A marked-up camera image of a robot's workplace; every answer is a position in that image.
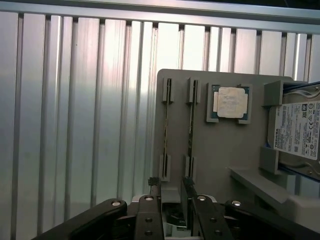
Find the green RAM stick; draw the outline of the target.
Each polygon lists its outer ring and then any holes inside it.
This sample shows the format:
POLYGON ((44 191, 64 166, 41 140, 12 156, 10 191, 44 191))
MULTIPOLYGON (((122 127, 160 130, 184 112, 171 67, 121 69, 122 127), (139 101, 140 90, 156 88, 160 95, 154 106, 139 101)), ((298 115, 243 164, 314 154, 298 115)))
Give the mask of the green RAM stick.
POLYGON ((193 87, 192 87, 192 101, 190 103, 190 118, 189 118, 189 136, 188 136, 188 157, 189 157, 189 164, 188 164, 188 176, 193 177, 193 134, 194 134, 194 118, 196 112, 196 105, 197 105, 197 93, 198 93, 198 81, 193 80, 193 87))
POLYGON ((164 148, 163 148, 163 177, 167 177, 167 142, 168 142, 168 110, 171 97, 171 83, 172 79, 166 80, 166 91, 165 91, 165 120, 164 120, 164 148))

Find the grey plastic parts rack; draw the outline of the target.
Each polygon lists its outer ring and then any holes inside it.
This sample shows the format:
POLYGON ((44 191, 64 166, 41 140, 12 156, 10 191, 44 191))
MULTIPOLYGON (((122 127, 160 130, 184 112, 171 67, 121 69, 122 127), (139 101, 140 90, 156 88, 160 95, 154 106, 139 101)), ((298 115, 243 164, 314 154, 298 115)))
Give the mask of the grey plastic parts rack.
POLYGON ((189 129, 193 80, 197 100, 193 132, 193 181, 199 194, 228 200, 252 202, 261 198, 282 210, 289 196, 277 180, 282 174, 268 173, 260 163, 273 161, 266 149, 269 110, 263 106, 266 84, 298 83, 287 76, 161 69, 157 74, 154 130, 154 173, 162 180, 162 201, 179 203, 182 178, 189 170, 189 129), (167 128, 167 176, 164 170, 165 99, 171 79, 167 128), (212 86, 249 87, 248 119, 212 118, 212 86))

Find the white plastic block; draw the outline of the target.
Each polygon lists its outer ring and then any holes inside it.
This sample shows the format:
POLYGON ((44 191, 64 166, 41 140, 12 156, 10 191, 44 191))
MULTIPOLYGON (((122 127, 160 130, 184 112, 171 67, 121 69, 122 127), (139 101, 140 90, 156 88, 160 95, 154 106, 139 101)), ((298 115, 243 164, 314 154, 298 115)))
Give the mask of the white plastic block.
POLYGON ((320 232, 320 198, 290 195, 284 205, 289 219, 320 232))

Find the Toshiba hard disk drive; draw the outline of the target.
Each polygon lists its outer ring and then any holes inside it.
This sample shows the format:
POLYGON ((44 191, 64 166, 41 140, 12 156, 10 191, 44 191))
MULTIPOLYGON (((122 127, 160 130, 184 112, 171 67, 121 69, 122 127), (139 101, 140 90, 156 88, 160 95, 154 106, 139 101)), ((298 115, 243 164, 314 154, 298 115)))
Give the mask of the Toshiba hard disk drive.
POLYGON ((320 81, 264 86, 270 172, 286 171, 320 183, 320 81))

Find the CPU with silver lid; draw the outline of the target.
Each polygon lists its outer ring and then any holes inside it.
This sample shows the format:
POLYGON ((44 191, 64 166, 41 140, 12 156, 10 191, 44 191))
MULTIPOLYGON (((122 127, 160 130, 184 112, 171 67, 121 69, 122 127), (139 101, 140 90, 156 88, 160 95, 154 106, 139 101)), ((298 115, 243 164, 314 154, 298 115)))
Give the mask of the CPU with silver lid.
POLYGON ((213 119, 248 119, 250 88, 248 86, 223 87, 212 86, 212 115, 213 119))

